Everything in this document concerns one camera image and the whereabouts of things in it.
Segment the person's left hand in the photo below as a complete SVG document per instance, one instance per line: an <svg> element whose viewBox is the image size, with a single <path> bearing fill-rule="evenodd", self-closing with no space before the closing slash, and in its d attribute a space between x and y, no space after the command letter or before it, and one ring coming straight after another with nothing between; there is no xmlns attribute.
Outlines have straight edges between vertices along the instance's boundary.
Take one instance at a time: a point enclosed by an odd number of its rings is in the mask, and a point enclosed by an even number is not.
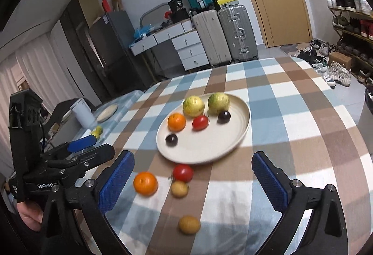
<svg viewBox="0 0 373 255"><path fill-rule="evenodd" d="M44 212L41 207L34 202L17 203L18 213L28 228L35 232L40 232Z"/></svg>

